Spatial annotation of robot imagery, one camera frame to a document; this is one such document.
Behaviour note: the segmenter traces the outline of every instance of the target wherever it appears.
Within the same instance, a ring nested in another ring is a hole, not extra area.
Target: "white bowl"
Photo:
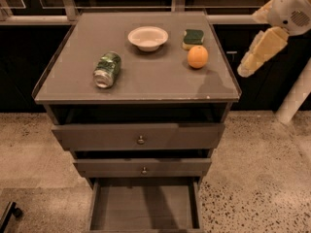
[[[167,32],[158,27],[138,27],[128,34],[128,41],[142,51],[157,50],[167,39]]]

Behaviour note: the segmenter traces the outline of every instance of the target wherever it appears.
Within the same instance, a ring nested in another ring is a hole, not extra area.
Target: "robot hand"
[[[264,33],[260,31],[242,58],[237,70],[242,77],[251,76],[281,51],[290,36],[311,29],[311,0],[270,0],[253,14],[253,19],[272,27]]]

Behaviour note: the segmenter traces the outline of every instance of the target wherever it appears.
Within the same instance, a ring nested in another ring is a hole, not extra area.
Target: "speckled floor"
[[[311,112],[231,112],[199,196],[205,232],[311,232]],[[45,114],[0,114],[0,215],[6,232],[81,232],[91,189]]]

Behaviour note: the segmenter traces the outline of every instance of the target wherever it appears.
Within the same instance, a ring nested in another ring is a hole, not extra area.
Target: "drawer handle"
[[[143,136],[139,136],[139,138],[138,138],[138,140],[137,140],[137,143],[138,143],[139,145],[145,144],[145,140],[144,140]]]
[[[143,170],[142,170],[142,175],[147,175],[147,167],[143,167]]]

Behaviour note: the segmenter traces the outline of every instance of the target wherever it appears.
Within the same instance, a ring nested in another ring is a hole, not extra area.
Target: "orange fruit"
[[[188,52],[188,64],[193,68],[202,68],[208,59],[208,51],[203,46],[194,46]]]

